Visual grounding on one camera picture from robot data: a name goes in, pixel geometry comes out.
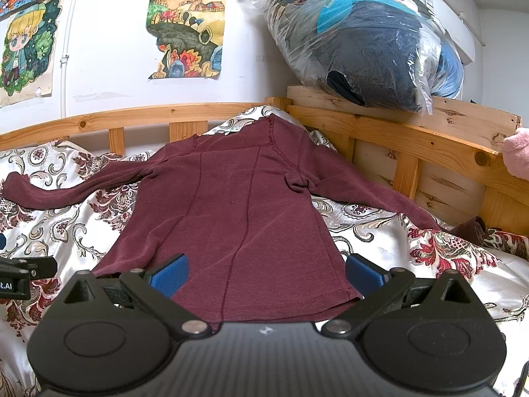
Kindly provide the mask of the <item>maroon long-sleeve shirt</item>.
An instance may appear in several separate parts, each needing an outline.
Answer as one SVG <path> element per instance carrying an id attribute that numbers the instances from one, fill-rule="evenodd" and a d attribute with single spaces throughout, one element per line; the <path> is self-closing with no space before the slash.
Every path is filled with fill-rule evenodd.
<path id="1" fill-rule="evenodd" d="M 278 116 L 235 134 L 167 144 L 146 161 L 110 162 L 67 189 L 44 190 L 14 172 L 3 195 L 51 210 L 134 182 L 133 214 L 94 274 L 149 269 L 183 254 L 189 276 L 174 300 L 209 323 L 322 321 L 359 297 L 313 196 L 401 213 L 423 230 L 436 226 L 412 200 L 365 179 Z"/>

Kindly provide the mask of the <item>clear bag of clothes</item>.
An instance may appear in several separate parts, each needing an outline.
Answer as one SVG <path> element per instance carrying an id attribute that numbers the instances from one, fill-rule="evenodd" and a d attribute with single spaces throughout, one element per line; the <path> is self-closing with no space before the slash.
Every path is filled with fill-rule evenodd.
<path id="1" fill-rule="evenodd" d="M 456 44 L 421 0 L 240 0 L 263 15 L 309 88 L 356 105 L 431 113 L 464 83 Z"/>

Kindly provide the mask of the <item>pink plush item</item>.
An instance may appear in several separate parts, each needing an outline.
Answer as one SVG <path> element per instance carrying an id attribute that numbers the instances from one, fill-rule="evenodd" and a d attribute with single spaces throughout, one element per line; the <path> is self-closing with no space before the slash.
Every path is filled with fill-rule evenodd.
<path id="1" fill-rule="evenodd" d="M 502 145 L 503 162 L 510 175 L 529 180 L 529 129 L 519 127 Z"/>

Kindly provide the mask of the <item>blond child painting poster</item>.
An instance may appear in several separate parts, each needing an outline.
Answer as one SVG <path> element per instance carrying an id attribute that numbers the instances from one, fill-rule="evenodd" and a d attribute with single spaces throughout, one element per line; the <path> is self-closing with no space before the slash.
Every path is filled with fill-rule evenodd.
<path id="1" fill-rule="evenodd" d="M 1 105 L 52 92 L 60 0 L 35 3 L 11 19 L 3 41 Z"/>

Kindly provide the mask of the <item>landscape painting poster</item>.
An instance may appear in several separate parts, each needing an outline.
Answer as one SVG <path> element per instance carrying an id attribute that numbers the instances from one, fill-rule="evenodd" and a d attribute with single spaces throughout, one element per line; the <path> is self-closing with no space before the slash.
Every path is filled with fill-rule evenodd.
<path id="1" fill-rule="evenodd" d="M 161 53 L 151 78 L 218 76 L 225 9 L 226 0 L 149 0 L 146 30 Z"/>

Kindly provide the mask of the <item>white air conditioner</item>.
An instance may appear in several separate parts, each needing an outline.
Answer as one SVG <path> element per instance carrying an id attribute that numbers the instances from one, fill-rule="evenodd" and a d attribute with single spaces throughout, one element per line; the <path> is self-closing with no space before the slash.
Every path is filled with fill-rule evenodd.
<path id="1" fill-rule="evenodd" d="M 420 0 L 434 13 L 445 27 L 456 45 L 460 58 L 465 66 L 475 61 L 474 36 L 460 15 L 446 0 Z"/>

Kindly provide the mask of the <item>wooden bed frame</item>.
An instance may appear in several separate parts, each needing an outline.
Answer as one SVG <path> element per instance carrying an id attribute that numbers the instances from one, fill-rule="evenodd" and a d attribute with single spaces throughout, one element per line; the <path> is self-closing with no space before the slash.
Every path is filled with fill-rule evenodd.
<path id="1" fill-rule="evenodd" d="M 519 116 L 479 105 L 434 98 L 433 112 L 363 108 L 349 101 L 291 86 L 266 103 L 324 134 L 367 177 L 412 199 L 449 223 L 477 215 L 493 228 L 528 232 L 528 183 L 511 176 L 502 141 Z M 126 150 L 126 128 L 166 125 L 170 141 L 205 132 L 247 109 L 245 102 L 165 104 L 71 116 L 3 134 L 3 149 L 43 144 L 104 131 L 113 153 Z"/>

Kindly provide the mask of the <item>white wall pipe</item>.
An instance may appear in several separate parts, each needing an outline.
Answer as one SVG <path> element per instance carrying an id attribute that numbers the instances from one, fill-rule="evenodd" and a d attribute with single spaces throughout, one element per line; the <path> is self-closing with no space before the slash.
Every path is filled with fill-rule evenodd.
<path id="1" fill-rule="evenodd" d="M 60 68 L 61 68 L 61 83 L 60 83 L 60 116 L 61 118 L 66 118 L 66 82 L 67 82 L 67 67 L 69 61 L 69 44 L 70 44 L 70 35 L 73 24 L 73 17 L 75 12 L 77 0 L 71 0 L 71 5 L 69 7 L 66 26 L 64 29 L 64 43 L 63 50 L 60 59 Z"/>

